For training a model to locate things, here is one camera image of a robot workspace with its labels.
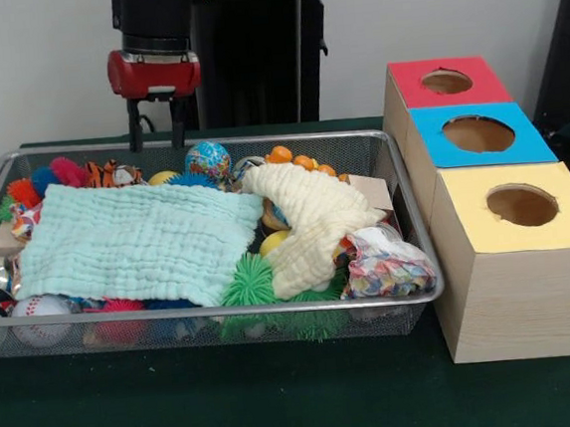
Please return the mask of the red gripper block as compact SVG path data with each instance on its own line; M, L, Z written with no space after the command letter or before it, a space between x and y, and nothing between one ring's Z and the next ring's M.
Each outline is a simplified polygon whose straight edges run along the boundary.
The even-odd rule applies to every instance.
M127 99L129 150L140 152L143 147L138 100L158 94L176 97L169 102L172 147L184 146L186 104L178 97L189 97L201 84L200 61L195 53L149 56L112 51L107 56L106 72L112 91Z

